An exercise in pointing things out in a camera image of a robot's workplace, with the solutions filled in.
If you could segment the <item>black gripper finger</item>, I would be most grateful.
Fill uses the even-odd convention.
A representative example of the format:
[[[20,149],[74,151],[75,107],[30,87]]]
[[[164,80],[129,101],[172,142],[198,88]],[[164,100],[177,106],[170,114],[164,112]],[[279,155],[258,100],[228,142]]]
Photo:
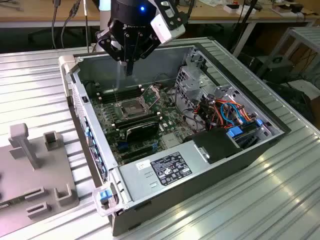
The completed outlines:
[[[130,75],[130,60],[125,58],[125,49],[121,46],[109,30],[99,30],[95,33],[97,45],[108,53],[123,67],[125,76]]]
[[[155,32],[147,35],[139,32],[132,47],[132,54],[129,59],[129,75],[133,74],[134,63],[139,59],[145,59],[160,45],[160,40]]]

